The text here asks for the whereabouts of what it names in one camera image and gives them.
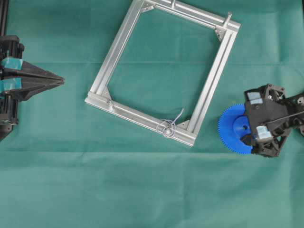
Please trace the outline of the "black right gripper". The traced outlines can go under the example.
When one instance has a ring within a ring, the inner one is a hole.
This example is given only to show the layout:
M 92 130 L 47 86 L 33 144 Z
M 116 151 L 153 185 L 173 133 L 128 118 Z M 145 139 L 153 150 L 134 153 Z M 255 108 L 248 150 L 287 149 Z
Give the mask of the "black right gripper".
M 278 157 L 291 129 L 304 130 L 304 94 L 285 96 L 285 89 L 273 84 L 244 92 L 249 126 L 240 134 L 240 154 Z M 252 133 L 262 133 L 258 139 Z

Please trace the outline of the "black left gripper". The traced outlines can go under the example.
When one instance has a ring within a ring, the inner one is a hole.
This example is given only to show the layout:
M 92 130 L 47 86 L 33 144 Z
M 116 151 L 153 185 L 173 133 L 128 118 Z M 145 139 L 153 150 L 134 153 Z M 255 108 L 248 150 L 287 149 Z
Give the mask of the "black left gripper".
M 64 84 L 64 78 L 43 70 L 22 59 L 24 46 L 17 36 L 0 37 L 0 124 L 17 124 L 18 101 Z M 28 76 L 59 80 L 54 82 L 27 82 Z

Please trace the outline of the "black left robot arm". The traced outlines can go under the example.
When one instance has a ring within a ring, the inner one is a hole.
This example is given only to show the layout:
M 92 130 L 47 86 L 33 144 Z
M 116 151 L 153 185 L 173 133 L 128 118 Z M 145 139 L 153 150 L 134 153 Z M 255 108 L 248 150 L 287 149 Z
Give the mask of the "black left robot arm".
M 64 84 L 64 78 L 41 69 L 22 57 L 24 45 L 16 35 L 6 35 L 8 0 L 0 2 L 0 127 L 18 124 L 18 104 Z

